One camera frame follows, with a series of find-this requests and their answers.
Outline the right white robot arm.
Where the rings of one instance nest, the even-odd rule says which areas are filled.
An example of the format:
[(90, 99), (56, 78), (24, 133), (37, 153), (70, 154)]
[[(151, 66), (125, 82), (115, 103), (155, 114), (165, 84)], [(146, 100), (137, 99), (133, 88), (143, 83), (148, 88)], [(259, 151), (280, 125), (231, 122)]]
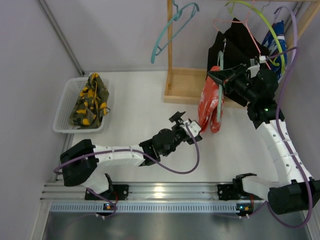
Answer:
[(286, 122), (274, 100), (277, 75), (267, 69), (239, 64), (207, 75), (224, 93), (237, 93), (247, 103), (247, 115), (269, 151), (277, 182), (255, 173), (237, 175), (232, 181), (239, 196), (252, 194), (268, 202), (277, 215), (312, 209), (320, 199), (320, 182), (302, 163), (287, 132)]

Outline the mint green hanger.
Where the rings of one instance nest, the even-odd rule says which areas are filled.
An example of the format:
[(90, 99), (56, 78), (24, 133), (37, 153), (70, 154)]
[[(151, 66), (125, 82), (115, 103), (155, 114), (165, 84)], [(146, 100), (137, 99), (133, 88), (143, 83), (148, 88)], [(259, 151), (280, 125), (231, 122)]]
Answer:
[[(217, 55), (217, 63), (220, 68), (220, 70), (224, 69), (224, 52), (226, 47), (227, 40), (223, 40), (223, 50), (218, 52)], [(221, 85), (218, 86), (218, 104), (217, 104), (217, 115), (216, 120), (218, 123), (221, 122), (221, 116), (222, 116), (222, 101), (223, 101), (223, 87)]]

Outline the red white trousers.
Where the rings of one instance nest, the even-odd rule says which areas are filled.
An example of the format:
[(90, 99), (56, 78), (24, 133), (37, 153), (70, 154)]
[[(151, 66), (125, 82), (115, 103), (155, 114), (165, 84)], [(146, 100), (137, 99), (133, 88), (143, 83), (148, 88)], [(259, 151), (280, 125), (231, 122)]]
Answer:
[(204, 87), (200, 95), (200, 101), (197, 107), (198, 123), (201, 132), (208, 128), (213, 134), (216, 134), (221, 128), (221, 122), (218, 121), (218, 103), (219, 103), (219, 86), (210, 77), (206, 76)]

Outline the camouflage trousers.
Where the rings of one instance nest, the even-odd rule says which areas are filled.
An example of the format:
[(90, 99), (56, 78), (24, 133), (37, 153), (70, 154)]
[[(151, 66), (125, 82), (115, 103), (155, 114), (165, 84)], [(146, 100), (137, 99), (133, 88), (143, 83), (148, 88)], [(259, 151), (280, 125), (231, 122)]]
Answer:
[(108, 108), (109, 91), (98, 73), (92, 73), (80, 91), (69, 115), (69, 124), (79, 129), (97, 129)]

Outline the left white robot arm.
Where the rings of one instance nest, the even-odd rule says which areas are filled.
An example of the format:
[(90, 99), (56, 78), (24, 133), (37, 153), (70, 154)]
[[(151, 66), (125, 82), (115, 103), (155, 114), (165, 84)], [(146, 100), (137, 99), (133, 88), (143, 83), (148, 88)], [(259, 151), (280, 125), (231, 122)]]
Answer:
[(160, 165), (162, 157), (177, 150), (181, 143), (197, 146), (202, 140), (201, 126), (195, 120), (183, 120), (183, 112), (176, 112), (169, 121), (173, 127), (160, 130), (152, 138), (127, 147), (100, 146), (91, 139), (83, 139), (60, 155), (61, 172), (66, 187), (82, 186), (96, 194), (113, 192), (107, 171), (113, 166), (148, 167)]

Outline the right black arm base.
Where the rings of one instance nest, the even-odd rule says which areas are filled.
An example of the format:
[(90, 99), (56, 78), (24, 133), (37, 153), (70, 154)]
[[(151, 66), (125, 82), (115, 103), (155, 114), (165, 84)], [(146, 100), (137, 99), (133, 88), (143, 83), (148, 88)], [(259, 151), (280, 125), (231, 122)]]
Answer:
[(239, 193), (233, 184), (218, 184), (217, 185), (218, 199), (221, 201), (231, 200), (262, 200), (256, 195), (250, 193)]

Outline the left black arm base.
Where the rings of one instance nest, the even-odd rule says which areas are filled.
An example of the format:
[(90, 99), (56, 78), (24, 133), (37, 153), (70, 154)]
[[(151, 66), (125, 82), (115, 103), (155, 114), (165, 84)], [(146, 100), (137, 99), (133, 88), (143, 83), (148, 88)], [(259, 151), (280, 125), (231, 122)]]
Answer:
[[(114, 184), (112, 190), (107, 190), (103, 193), (99, 193), (99, 196), (102, 196), (110, 201), (124, 201), (128, 198), (129, 195), (129, 185), (128, 184)], [(84, 199), (87, 201), (98, 201), (101, 200), (98, 196), (94, 195), (90, 191), (86, 190)]]

